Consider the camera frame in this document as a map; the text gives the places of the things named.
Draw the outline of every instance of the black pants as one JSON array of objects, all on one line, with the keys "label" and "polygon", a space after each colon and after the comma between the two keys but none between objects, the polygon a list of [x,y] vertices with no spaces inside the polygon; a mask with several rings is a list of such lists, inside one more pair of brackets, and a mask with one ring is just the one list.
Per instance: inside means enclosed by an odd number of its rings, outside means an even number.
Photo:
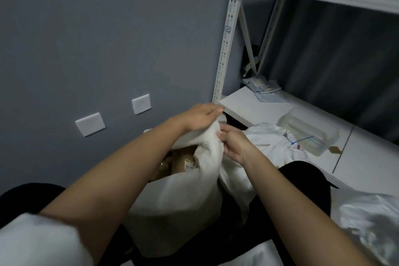
[{"label": "black pants", "polygon": [[[323,173],[307,162],[294,161],[279,171],[328,216],[331,212],[330,184]],[[225,261],[235,259],[256,245],[273,240],[284,266],[295,265],[258,196],[249,205],[249,216],[228,246]]]}]

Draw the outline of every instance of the right hand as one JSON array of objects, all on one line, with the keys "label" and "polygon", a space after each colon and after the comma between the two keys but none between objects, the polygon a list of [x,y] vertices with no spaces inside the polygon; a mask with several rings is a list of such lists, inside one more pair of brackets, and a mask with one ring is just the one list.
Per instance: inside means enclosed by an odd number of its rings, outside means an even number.
[{"label": "right hand", "polygon": [[217,132],[217,137],[224,144],[224,154],[244,166],[246,156],[254,148],[247,136],[238,128],[220,123],[220,132]]}]

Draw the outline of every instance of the dark curtain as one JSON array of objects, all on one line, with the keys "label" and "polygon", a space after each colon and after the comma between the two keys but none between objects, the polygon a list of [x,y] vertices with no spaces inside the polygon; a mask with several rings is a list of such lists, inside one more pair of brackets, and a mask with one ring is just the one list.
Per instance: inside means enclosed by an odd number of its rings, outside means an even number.
[{"label": "dark curtain", "polygon": [[399,144],[399,15],[287,0],[262,73]]}]

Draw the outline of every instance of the white sleeve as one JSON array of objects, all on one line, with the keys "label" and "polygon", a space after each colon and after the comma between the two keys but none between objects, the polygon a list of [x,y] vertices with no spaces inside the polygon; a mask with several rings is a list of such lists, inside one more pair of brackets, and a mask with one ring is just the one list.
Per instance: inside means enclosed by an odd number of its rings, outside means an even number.
[{"label": "white sleeve", "polygon": [[76,228],[39,215],[22,214],[0,229],[4,266],[92,266]]}]

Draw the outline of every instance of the left hand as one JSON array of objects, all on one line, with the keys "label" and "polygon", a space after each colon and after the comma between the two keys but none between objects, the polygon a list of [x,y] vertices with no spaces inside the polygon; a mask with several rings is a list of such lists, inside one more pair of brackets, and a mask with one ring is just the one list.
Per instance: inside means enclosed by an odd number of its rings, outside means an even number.
[{"label": "left hand", "polygon": [[174,118],[183,125],[184,133],[210,126],[223,112],[223,107],[213,103],[196,104]]}]

